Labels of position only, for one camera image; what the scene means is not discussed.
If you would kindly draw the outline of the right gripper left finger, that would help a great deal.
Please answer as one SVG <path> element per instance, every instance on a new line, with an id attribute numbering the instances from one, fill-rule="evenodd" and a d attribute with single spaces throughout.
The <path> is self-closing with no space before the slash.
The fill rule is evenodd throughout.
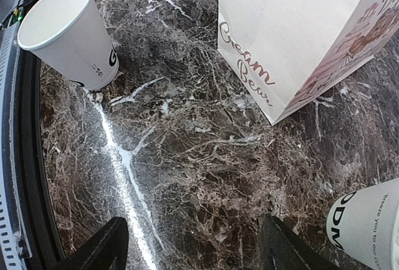
<path id="1" fill-rule="evenodd" d="M 74 254 L 42 269 L 125 269 L 128 242 L 126 219 L 113 217 Z"/>

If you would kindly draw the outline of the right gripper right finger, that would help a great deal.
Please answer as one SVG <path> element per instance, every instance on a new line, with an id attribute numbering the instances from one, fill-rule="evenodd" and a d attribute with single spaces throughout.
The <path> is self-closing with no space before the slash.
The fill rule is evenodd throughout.
<path id="1" fill-rule="evenodd" d="M 266 214 L 261 228 L 263 269 L 338 269 L 308 246 L 278 217 Z"/>

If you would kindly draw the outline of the single white paper cup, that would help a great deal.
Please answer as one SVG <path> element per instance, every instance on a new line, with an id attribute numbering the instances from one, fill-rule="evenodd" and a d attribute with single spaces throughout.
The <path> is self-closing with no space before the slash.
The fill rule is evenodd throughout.
<path id="1" fill-rule="evenodd" d="M 17 41 L 87 90 L 108 85 L 119 68 L 94 0 L 39 0 L 22 20 Z"/>

